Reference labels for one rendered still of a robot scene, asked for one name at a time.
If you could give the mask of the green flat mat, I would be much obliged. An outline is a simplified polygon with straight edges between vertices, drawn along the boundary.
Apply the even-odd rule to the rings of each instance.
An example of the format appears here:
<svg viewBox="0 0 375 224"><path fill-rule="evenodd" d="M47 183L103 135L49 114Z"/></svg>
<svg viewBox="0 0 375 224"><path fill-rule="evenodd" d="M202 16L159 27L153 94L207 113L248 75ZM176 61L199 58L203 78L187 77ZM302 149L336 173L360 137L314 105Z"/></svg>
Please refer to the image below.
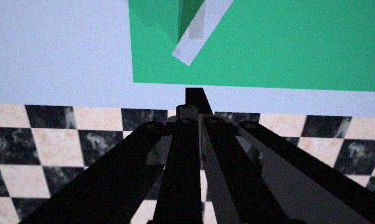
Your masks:
<svg viewBox="0 0 375 224"><path fill-rule="evenodd" d="M128 0L133 83L375 92L375 0L234 0L190 66L205 0Z"/></svg>

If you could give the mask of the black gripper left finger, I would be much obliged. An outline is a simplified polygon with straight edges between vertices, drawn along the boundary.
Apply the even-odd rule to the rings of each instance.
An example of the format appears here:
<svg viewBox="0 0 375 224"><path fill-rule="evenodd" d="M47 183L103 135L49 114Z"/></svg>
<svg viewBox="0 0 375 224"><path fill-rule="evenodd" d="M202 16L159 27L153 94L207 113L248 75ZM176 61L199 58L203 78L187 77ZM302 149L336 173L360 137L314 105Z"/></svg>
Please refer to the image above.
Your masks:
<svg viewBox="0 0 375 224"><path fill-rule="evenodd" d="M195 90L185 87L166 126L143 123L18 224L129 224L164 168L146 224L204 224L199 121Z"/></svg>

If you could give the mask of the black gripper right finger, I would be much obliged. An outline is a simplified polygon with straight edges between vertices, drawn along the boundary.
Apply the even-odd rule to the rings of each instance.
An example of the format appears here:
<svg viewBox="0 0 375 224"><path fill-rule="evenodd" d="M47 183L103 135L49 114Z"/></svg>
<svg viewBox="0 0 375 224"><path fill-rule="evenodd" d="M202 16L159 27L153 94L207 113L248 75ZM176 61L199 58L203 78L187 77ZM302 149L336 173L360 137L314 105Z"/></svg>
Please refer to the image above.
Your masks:
<svg viewBox="0 0 375 224"><path fill-rule="evenodd" d="M375 193L257 122L213 115L194 90L217 224L375 224Z"/></svg>

